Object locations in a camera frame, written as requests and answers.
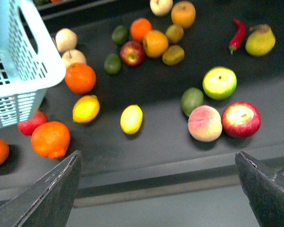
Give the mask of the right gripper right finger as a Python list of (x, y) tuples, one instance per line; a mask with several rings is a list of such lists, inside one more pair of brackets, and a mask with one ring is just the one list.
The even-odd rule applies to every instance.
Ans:
[(261, 227), (284, 227), (284, 176), (245, 152), (235, 156), (241, 187)]

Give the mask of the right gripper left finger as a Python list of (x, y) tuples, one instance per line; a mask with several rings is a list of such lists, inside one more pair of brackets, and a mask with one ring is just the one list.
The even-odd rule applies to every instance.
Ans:
[(0, 207), (0, 227), (64, 227), (77, 193), (82, 154), (74, 151)]

